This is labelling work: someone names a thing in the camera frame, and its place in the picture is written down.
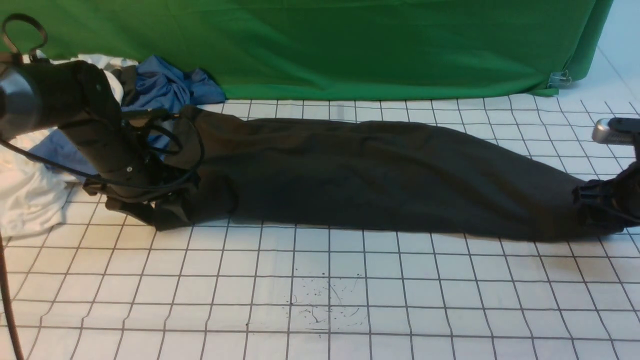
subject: black garment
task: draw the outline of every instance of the black garment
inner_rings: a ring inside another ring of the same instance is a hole
[[[206,147],[195,222],[234,219],[369,230],[567,240],[583,181],[490,142],[407,122],[259,119],[186,106],[174,132],[188,168]]]
[[[121,69],[113,69],[111,73],[118,79],[122,85],[124,95],[122,96],[122,106],[132,104],[138,98],[136,91],[136,81],[138,79],[138,73],[136,72],[137,65],[130,65]]]

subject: green backdrop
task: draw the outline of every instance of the green backdrop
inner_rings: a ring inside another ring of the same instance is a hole
[[[613,0],[4,0],[49,32],[44,52],[162,56],[230,98],[552,95],[588,72]],[[37,33],[9,26],[23,49]]]

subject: silver metal part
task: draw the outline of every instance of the silver metal part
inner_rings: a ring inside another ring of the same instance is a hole
[[[29,81],[15,68],[0,63],[0,137],[11,140],[32,131],[40,119],[41,102]]]
[[[593,141],[604,145],[633,145],[633,136],[611,129],[609,127],[610,120],[611,119],[600,119],[596,122],[593,134],[591,135]]]

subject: black strap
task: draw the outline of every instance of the black strap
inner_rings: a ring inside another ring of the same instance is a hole
[[[29,15],[26,15],[26,14],[23,14],[23,13],[13,13],[13,14],[7,16],[7,18],[2,23],[2,37],[3,37],[4,43],[9,48],[9,50],[11,50],[11,52],[13,54],[20,54],[20,50],[11,41],[11,38],[6,33],[6,26],[11,21],[26,22],[27,24],[33,26],[36,30],[38,30],[38,32],[40,33],[40,36],[42,37],[42,43],[40,45],[38,45],[38,46],[32,47],[28,52],[29,59],[32,62],[38,61],[38,56],[37,56],[38,49],[42,48],[44,45],[47,44],[47,41],[49,41],[49,36],[47,35],[47,31],[44,29],[44,27],[42,26],[41,23],[39,23],[36,19],[30,17]]]
[[[178,148],[177,150],[167,150],[167,149],[162,149],[162,148],[159,148],[159,147],[147,145],[146,149],[148,149],[149,151],[153,151],[153,152],[155,152],[157,154],[163,154],[163,155],[167,155],[167,156],[178,155],[180,153],[180,151],[182,151],[183,148],[184,148],[182,142],[180,141],[178,136],[176,136],[171,131],[165,129],[164,127],[162,127],[160,125],[156,125],[155,122],[157,120],[158,119],[150,119],[144,125],[142,125],[142,126],[133,126],[133,128],[134,128],[135,131],[138,132],[138,134],[140,134],[140,136],[144,139],[145,143],[147,143],[147,139],[149,138],[149,135],[151,134],[151,131],[156,131],[156,132],[160,133],[161,135],[165,135],[167,138],[169,138],[169,141],[173,142]]]

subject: blue cloth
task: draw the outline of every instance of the blue cloth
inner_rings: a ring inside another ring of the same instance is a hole
[[[216,104],[227,99],[222,89],[203,70],[181,72],[156,55],[139,64],[136,72],[136,97],[133,103],[122,106],[122,111],[164,108],[178,113],[187,104]],[[172,130],[173,122],[166,121],[163,127]],[[149,136],[149,144],[154,147],[165,149],[169,142],[163,135]],[[97,173],[58,129],[29,151],[82,172]]]

